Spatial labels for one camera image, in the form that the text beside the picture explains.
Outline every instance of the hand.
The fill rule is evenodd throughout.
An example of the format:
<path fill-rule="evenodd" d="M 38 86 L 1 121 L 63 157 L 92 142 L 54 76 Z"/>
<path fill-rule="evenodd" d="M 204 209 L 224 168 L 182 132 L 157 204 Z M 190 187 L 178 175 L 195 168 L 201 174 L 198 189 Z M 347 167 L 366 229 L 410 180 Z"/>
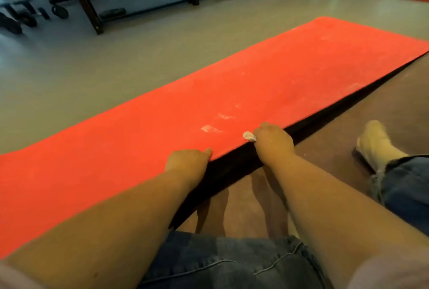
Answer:
<path fill-rule="evenodd" d="M 189 183 L 191 191 L 201 182 L 211 155 L 212 150 L 209 148 L 204 152 L 186 149 L 174 151 L 167 159 L 165 171 L 181 176 Z"/>
<path fill-rule="evenodd" d="M 264 122 L 253 134 L 259 159 L 268 167 L 284 164 L 288 157 L 295 155 L 292 138 L 279 126 Z"/>

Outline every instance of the person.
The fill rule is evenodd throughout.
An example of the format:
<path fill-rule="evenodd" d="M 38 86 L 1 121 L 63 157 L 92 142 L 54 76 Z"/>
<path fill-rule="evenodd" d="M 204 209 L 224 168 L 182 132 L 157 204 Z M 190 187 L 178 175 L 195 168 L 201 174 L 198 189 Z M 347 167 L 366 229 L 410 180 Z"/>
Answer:
<path fill-rule="evenodd" d="M 0 288 L 423 288 L 429 283 L 428 158 L 366 125 L 357 150 L 377 172 L 377 197 L 295 155 L 276 125 L 255 147 L 287 198 L 304 245 L 169 230 L 201 181 L 211 150 L 173 152 L 157 177 L 62 222 L 0 263 Z"/>

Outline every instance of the forearm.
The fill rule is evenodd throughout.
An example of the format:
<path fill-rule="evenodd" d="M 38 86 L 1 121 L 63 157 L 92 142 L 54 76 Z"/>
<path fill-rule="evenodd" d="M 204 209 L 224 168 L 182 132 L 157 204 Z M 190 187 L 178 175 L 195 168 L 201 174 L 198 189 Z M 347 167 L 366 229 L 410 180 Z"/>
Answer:
<path fill-rule="evenodd" d="M 163 173 L 62 222 L 5 262 L 50 288 L 132 288 L 189 188 Z"/>
<path fill-rule="evenodd" d="M 298 232 L 314 249 L 334 286 L 345 288 L 370 257 L 390 249 L 429 246 L 429 238 L 329 173 L 289 155 L 271 166 Z"/>

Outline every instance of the floor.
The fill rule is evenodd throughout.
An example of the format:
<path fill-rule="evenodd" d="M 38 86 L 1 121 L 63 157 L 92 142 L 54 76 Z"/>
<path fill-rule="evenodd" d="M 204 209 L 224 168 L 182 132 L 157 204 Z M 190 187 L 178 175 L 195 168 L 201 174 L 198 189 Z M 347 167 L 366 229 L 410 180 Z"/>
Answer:
<path fill-rule="evenodd" d="M 165 1 L 94 4 L 103 10 Z M 316 17 L 429 40 L 429 4 L 412 0 L 202 0 L 198 7 L 177 5 L 112 23 L 101 36 L 76 2 L 67 9 L 67 21 L 40 21 L 39 28 L 26 28 L 21 37 L 0 31 L 0 153 L 42 140 Z M 428 70 L 429 57 L 418 60 L 299 143 L 297 153 L 366 191 L 369 170 L 352 155 L 366 121 L 380 119 L 406 152 L 427 150 Z M 287 233 L 286 214 L 258 170 L 201 206 L 183 229 L 280 236 Z"/>

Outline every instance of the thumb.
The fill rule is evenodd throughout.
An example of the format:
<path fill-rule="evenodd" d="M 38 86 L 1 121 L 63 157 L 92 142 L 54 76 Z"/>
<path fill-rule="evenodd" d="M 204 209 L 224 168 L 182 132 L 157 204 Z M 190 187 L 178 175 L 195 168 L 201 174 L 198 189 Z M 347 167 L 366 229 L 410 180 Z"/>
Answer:
<path fill-rule="evenodd" d="M 203 151 L 206 155 L 207 155 L 207 157 L 211 157 L 212 156 L 212 153 L 213 153 L 213 151 L 210 149 L 210 148 L 207 148 L 206 150 L 204 150 Z"/>

